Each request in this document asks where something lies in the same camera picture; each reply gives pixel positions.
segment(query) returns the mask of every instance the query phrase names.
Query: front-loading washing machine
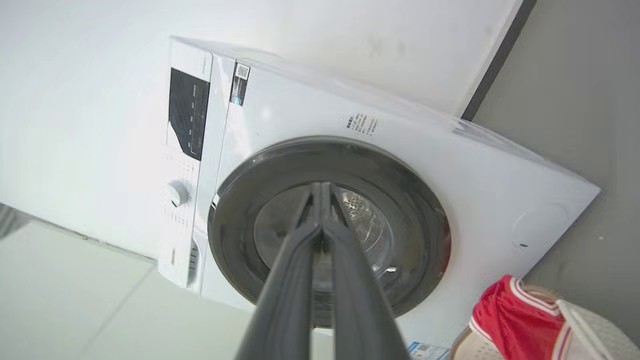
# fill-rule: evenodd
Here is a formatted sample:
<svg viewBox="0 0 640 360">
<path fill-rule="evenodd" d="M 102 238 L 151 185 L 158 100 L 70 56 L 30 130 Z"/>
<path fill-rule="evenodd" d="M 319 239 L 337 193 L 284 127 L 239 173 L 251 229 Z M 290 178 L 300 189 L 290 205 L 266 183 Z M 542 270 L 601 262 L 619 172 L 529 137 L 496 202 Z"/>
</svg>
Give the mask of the front-loading washing machine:
<svg viewBox="0 0 640 360">
<path fill-rule="evenodd" d="M 300 196 L 331 182 L 410 343 L 450 347 L 504 274 L 525 275 L 597 186 L 487 129 L 269 53 L 172 39 L 159 271 L 254 308 Z M 332 325 L 314 256 L 314 325 Z"/>
</svg>

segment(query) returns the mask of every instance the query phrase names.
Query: washing machine door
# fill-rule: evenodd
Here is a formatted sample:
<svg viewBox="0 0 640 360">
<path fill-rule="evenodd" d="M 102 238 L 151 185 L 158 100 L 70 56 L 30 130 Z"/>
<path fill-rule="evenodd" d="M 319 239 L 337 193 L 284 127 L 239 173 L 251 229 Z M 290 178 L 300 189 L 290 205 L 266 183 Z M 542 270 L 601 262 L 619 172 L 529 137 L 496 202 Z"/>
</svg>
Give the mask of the washing machine door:
<svg viewBox="0 0 640 360">
<path fill-rule="evenodd" d="M 218 267 L 256 303 L 301 196 L 312 183 L 338 186 L 356 238 L 396 316 L 422 302 L 444 274 L 450 231 L 435 194 L 398 159 L 343 138 L 300 138 L 274 145 L 239 166 L 209 212 Z M 332 326 L 332 267 L 314 256 L 314 325 Z"/>
</svg>

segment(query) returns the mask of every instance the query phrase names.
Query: gray wall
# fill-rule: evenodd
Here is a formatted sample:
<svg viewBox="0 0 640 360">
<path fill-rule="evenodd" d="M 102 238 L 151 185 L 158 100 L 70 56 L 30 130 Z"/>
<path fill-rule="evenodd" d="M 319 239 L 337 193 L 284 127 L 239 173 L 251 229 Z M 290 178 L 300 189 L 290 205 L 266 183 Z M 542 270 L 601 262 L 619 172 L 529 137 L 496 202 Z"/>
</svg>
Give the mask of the gray wall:
<svg viewBox="0 0 640 360">
<path fill-rule="evenodd" d="M 475 121 L 601 186 L 528 281 L 640 343 L 640 2 L 539 0 Z"/>
</svg>

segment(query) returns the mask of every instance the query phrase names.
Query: label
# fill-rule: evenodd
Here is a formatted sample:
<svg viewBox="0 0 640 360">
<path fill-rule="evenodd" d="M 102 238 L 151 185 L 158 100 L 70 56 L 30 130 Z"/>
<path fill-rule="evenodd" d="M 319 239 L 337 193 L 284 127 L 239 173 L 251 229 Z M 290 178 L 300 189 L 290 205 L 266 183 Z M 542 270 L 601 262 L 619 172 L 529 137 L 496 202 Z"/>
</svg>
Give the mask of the label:
<svg viewBox="0 0 640 360">
<path fill-rule="evenodd" d="M 378 119 L 357 113 L 347 120 L 346 128 L 364 135 L 372 136 L 378 127 Z"/>
<path fill-rule="evenodd" d="M 414 341 L 409 346 L 409 356 L 412 360 L 445 360 L 449 358 L 449 349 Z"/>
<path fill-rule="evenodd" d="M 234 71 L 234 81 L 231 87 L 230 102 L 242 106 L 244 104 L 244 94 L 246 93 L 246 83 L 249 80 L 250 67 L 241 63 L 236 63 Z"/>
</svg>

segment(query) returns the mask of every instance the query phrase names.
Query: dial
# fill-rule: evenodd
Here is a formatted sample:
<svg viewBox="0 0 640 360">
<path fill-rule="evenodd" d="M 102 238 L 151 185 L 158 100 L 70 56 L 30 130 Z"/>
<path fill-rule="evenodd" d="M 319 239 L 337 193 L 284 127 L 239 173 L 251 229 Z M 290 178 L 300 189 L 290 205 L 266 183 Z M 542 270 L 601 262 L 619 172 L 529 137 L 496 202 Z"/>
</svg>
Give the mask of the dial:
<svg viewBox="0 0 640 360">
<path fill-rule="evenodd" d="M 169 201 L 176 208 L 189 200 L 189 193 L 187 192 L 187 189 L 178 180 L 174 180 L 167 184 L 167 194 L 169 196 Z"/>
</svg>

